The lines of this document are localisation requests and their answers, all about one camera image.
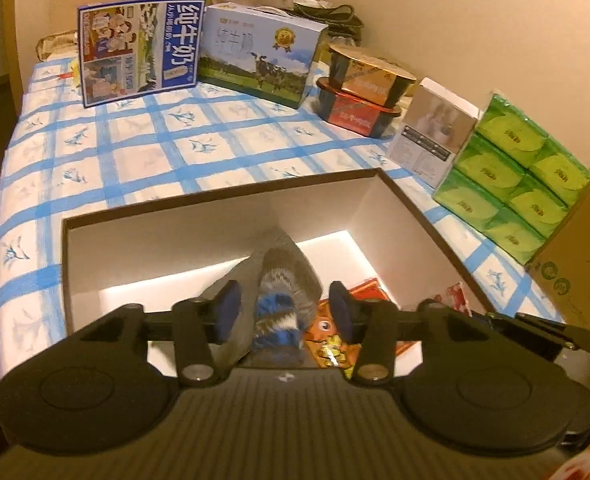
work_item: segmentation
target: cardboard box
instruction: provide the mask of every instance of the cardboard box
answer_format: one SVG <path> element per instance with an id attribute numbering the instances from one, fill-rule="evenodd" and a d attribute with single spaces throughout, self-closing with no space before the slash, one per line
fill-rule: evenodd
<path id="1" fill-rule="evenodd" d="M 473 134 L 459 153 L 455 168 L 496 199 L 506 202 L 526 170 L 480 134 Z"/>
<path id="2" fill-rule="evenodd" d="M 151 312 L 198 296 L 277 226 L 309 258 L 325 296 L 334 280 L 350 287 L 379 277 L 396 304 L 412 305 L 462 281 L 473 310 L 492 310 L 433 225 L 378 169 L 228 187 L 65 219 L 68 333 L 125 303 Z M 158 365 L 155 355 L 149 361 Z"/>
<path id="3" fill-rule="evenodd" d="M 437 187 L 452 167 L 479 117 L 475 105 L 424 78 L 386 156 Z"/>
<path id="4" fill-rule="evenodd" d="M 484 232 L 503 207 L 483 187 L 454 169 L 435 192 L 433 199 L 479 232 Z"/>
<path id="5" fill-rule="evenodd" d="M 590 184 L 528 272 L 569 324 L 590 329 Z"/>
<path id="6" fill-rule="evenodd" d="M 326 28 L 238 4 L 207 7 L 200 81 L 297 108 L 310 90 L 313 58 Z"/>

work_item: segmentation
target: blue checkered tablecloth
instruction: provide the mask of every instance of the blue checkered tablecloth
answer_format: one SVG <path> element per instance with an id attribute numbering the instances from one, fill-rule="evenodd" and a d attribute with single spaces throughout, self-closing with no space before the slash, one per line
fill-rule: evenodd
<path id="1" fill-rule="evenodd" d="M 38 64 L 0 179 L 0 373 L 65 335 L 61 221 L 105 208 L 306 174 L 382 167 L 499 312 L 561 320 L 503 250 L 384 156 L 388 140 L 209 84 L 83 108 L 70 59 Z"/>

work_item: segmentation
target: white product box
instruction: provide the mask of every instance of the white product box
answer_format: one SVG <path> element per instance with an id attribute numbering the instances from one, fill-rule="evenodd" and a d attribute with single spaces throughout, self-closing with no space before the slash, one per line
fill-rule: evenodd
<path id="1" fill-rule="evenodd" d="M 415 89 L 386 156 L 437 187 L 479 118 L 479 108 L 427 77 Z"/>

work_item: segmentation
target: printed photo on box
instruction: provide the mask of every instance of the printed photo on box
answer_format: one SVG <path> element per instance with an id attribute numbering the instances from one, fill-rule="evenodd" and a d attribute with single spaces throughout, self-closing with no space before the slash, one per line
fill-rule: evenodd
<path id="1" fill-rule="evenodd" d="M 458 152 L 471 130 L 471 118 L 441 97 L 419 87 L 404 122 L 451 152 Z"/>
<path id="2" fill-rule="evenodd" d="M 293 101 L 304 91 L 314 49 L 300 48 L 293 30 L 279 27 L 274 36 L 254 31 L 254 23 L 223 18 L 217 39 L 204 49 L 200 70 Z"/>
<path id="3" fill-rule="evenodd" d="M 204 0 L 120 3 L 79 9 L 84 105 L 194 86 Z"/>
<path id="4" fill-rule="evenodd" d="M 436 188 L 472 134 L 478 116 L 474 105 L 424 78 L 386 155 Z"/>
<path id="5" fill-rule="evenodd" d="M 297 107 L 325 25 L 237 4 L 204 17 L 200 80 Z"/>

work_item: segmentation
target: cartoon character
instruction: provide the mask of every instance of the cartoon character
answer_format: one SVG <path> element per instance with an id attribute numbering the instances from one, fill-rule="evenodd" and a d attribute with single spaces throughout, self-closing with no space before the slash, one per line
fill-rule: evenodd
<path id="1" fill-rule="evenodd" d="M 310 335 L 312 341 L 325 341 L 328 336 L 337 333 L 334 322 L 329 316 L 316 316 L 313 324 L 308 329 L 307 335 Z"/>
<path id="2" fill-rule="evenodd" d="M 120 32 L 131 32 L 133 30 L 133 24 L 131 22 L 124 22 L 117 27 L 113 27 L 115 34 L 119 34 Z"/>
<path id="3" fill-rule="evenodd" d="M 92 85 L 92 96 L 97 97 L 108 97 L 111 95 L 117 95 L 118 85 L 117 83 L 109 83 L 105 79 L 99 79 Z"/>
<path id="4" fill-rule="evenodd" d="M 121 37 L 117 36 L 114 38 L 110 38 L 107 43 L 108 52 L 116 52 L 117 50 L 126 50 L 127 48 L 126 41 Z"/>
<path id="5" fill-rule="evenodd" d="M 122 32 L 119 37 L 126 43 L 135 43 L 137 35 L 134 32 Z"/>
<path id="6" fill-rule="evenodd" d="M 346 345 L 338 335 L 331 335 L 317 350 L 317 357 L 325 361 L 324 367 L 342 366 L 346 363 Z"/>
<path id="7" fill-rule="evenodd" d="M 101 30 L 108 27 L 108 12 L 100 12 L 92 17 L 92 30 Z"/>
<path id="8" fill-rule="evenodd" d="M 275 31 L 275 44 L 272 46 L 275 50 L 283 48 L 290 52 L 290 46 L 295 43 L 295 33 L 288 27 L 281 27 Z"/>
<path id="9" fill-rule="evenodd" d="M 118 27 L 121 27 L 121 25 L 123 25 L 124 23 L 126 23 L 126 18 L 124 18 L 123 14 L 120 14 L 118 12 L 112 14 L 108 19 L 108 26 L 113 30 L 116 30 Z"/>
<path id="10" fill-rule="evenodd" d="M 107 27 L 100 28 L 97 31 L 97 37 L 100 38 L 100 39 L 102 39 L 102 38 L 106 38 L 106 39 L 112 38 L 114 35 L 115 35 L 115 31 L 112 30 L 111 28 L 107 28 Z"/>

